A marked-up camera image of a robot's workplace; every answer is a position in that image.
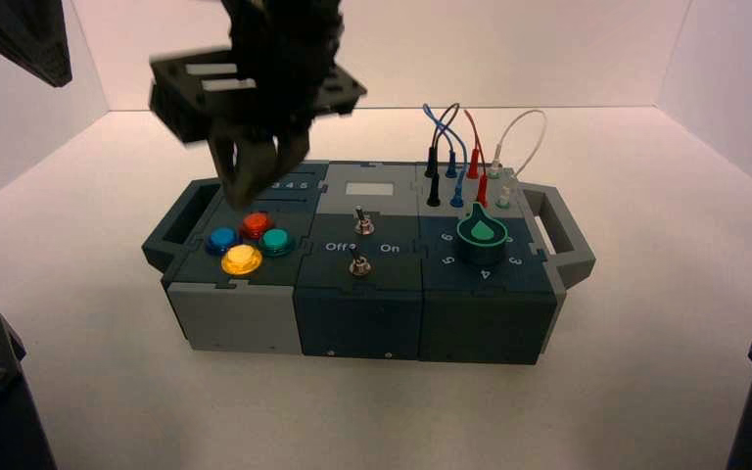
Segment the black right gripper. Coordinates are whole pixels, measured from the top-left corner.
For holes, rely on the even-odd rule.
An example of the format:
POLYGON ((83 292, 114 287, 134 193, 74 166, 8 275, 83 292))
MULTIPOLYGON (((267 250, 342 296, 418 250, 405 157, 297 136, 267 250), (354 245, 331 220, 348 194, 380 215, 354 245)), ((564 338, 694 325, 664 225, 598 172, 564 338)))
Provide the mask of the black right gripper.
POLYGON ((336 62, 339 2, 222 6, 229 48, 152 58, 150 110, 183 143, 209 137, 224 199, 241 210, 303 162, 314 118, 350 114, 367 90, 336 62))

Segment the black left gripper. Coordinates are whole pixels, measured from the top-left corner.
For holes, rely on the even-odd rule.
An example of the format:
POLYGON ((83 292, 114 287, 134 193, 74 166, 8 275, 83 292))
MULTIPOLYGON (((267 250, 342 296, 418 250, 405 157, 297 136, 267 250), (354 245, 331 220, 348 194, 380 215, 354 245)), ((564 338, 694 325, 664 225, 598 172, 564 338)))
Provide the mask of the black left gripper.
POLYGON ((72 81, 63 2, 0 0, 0 55, 54 88, 72 81))

